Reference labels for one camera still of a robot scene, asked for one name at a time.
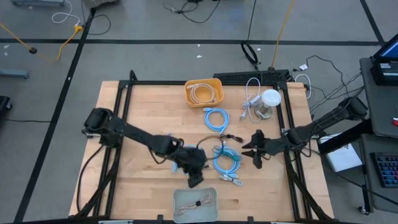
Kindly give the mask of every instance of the keyboard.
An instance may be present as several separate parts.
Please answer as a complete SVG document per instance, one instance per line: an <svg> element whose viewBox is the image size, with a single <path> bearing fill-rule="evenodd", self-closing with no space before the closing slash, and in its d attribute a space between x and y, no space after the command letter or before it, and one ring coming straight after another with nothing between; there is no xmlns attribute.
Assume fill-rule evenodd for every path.
<svg viewBox="0 0 398 224"><path fill-rule="evenodd" d="M398 153L370 153L380 184L387 187L398 187Z"/></svg>
<svg viewBox="0 0 398 224"><path fill-rule="evenodd" d="M250 78L258 78L262 84L274 82L286 82L290 80L288 70L270 70L255 72L229 72L216 73L213 78L218 78L222 82L247 82Z"/></svg>

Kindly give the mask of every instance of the concrete floor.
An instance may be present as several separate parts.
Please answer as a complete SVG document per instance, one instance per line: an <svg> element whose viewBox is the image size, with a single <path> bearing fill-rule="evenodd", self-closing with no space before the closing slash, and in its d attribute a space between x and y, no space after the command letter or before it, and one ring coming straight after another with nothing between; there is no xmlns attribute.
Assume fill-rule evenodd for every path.
<svg viewBox="0 0 398 224"><path fill-rule="evenodd" d="M80 0L70 0L73 13L80 17ZM169 0L180 7L184 0ZM252 40L276 40L289 0L258 1L252 23ZM89 35L87 39L153 40L152 44L85 44L70 84L57 127L35 186L24 221L65 218L75 191L86 139L82 124L95 106L104 80L127 79L133 69L140 80L189 80L210 78L214 73L251 71L238 44L177 44L178 40L243 40L247 37L254 0L222 0L213 17L204 24L194 24L181 15L165 10L162 1L121 0L117 6L102 7L96 15L106 14L112 21L104 35ZM384 40L397 30L396 0L366 0ZM205 0L189 16L201 20L207 17L215 2ZM58 6L25 4L13 6L0 2L0 22L20 38L39 39L42 44L30 44L40 53L56 56L60 44L48 44L52 39L67 39L76 20L62 24L51 22L51 15L68 12ZM90 32L101 32L108 22L103 17L93 21ZM20 44L9 43L9 36L0 30L0 68L17 68L30 72L28 80L0 78L0 95L12 98L11 119L51 120L62 86L67 77L77 44L68 44L59 62L48 62L31 55ZM158 40L173 40L176 44L157 44ZM297 68L305 58L317 54L334 61L349 80L359 72L359 59L374 54L377 38L360 0L300 0L294 5L282 40L341 41L340 46L281 45L275 68ZM367 42L367 46L348 46L346 41ZM266 70L271 64L274 45L253 45ZM305 73L312 85L331 92L341 84L339 74L326 62L309 61ZM363 85L361 78L349 85L350 90ZM310 105L322 98L315 90ZM319 117L330 111L342 99L331 100L314 111ZM328 130L337 133L354 123L344 122ZM0 223L13 222L42 146L49 124L2 124L0 132ZM360 171L343 173L361 182ZM361 190L325 172L335 217L347 222L394 223L398 215L376 210L370 216L360 214L356 207L363 204Z"/></svg>

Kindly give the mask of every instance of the coiled blue cable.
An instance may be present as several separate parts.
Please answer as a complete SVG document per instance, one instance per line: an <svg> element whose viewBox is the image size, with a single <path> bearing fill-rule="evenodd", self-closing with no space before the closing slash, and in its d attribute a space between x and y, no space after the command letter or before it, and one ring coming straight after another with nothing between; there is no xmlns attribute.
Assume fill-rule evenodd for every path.
<svg viewBox="0 0 398 224"><path fill-rule="evenodd" d="M224 149L221 151L220 147L216 146L213 150L215 159L213 160L214 169L217 170L220 174L225 174L234 179L238 178L238 175L235 172L241 166L242 157L239 153L232 147L224 146ZM220 156L227 156L232 159L232 166L229 170L224 170L218 165L218 158Z"/></svg>
<svg viewBox="0 0 398 224"><path fill-rule="evenodd" d="M229 123L229 114L226 110L221 109L221 108L205 108L203 109L205 111L205 124L212 130L212 131L218 131L220 134L224 132L226 127L228 126ZM210 123L209 121L209 116L210 114L218 112L221 113L224 117L224 124L221 126L214 126L213 124Z"/></svg>

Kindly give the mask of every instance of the wooden tabletop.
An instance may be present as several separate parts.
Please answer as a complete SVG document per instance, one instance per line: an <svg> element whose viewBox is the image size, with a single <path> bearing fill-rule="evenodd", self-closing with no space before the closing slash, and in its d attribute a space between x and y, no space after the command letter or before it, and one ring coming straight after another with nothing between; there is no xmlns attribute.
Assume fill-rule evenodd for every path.
<svg viewBox="0 0 398 224"><path fill-rule="evenodd" d="M103 82L96 107L113 109L118 82ZM289 96L296 126L311 122L305 89L302 83L288 83ZM246 142L256 129L261 129L266 137L279 138L280 130L276 110L267 120L253 123L247 117L240 120L242 102L245 100L244 86L224 86L224 100L219 105L229 113L229 125L225 133L242 137ZM250 92L257 92L256 86L249 87ZM282 100L285 126L287 115ZM222 124L219 114L210 117L213 124ZM196 144L200 139L217 134L204 124L203 108L190 108L185 102L183 85L134 85L129 107L127 122L152 134L172 134L185 140L185 144ZM99 148L98 138L89 139L86 145L82 165ZM216 139L201 144L206 155L212 157L212 148L220 145ZM229 139L227 146L243 152L242 144ZM98 186L104 150L102 150L87 166L81 183L80 206L90 199ZM302 157L307 189L325 213L333 217L328 189L321 160L317 155L311 158ZM219 160L221 167L228 169L231 161ZM172 162L166 161L157 165L148 153L148 149L128 138L124 139L119 166L116 190L113 200L111 218L113 219L151 219L162 214L166 220L173 218L173 192L176 189L187 189L187 176L181 172L171 171ZM214 187L218 194L219 220L247 220L253 216L255 221L293 221L292 202L283 154L280 153L269 161L263 160L262 169L256 169L252 159L243 157L241 167L237 171L239 179L244 183L238 187L231 182L219 178L219 173L210 168L203 171L204 181L196 188ZM305 217L302 196L297 191L300 202L300 215ZM104 206L108 190L103 194L100 214ZM76 194L70 214L76 214Z"/></svg>

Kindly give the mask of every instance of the small tray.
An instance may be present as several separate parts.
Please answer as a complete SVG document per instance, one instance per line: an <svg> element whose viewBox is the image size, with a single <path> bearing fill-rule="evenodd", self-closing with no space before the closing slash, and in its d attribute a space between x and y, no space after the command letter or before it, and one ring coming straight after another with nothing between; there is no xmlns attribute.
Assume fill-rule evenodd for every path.
<svg viewBox="0 0 398 224"><path fill-rule="evenodd" d="M188 209L178 215L178 209L184 205L195 203L202 196L210 192L214 197L213 205L201 205L194 209ZM173 220L175 223L201 223L215 222L218 220L217 191L213 187L206 189L175 190L173 194Z"/></svg>

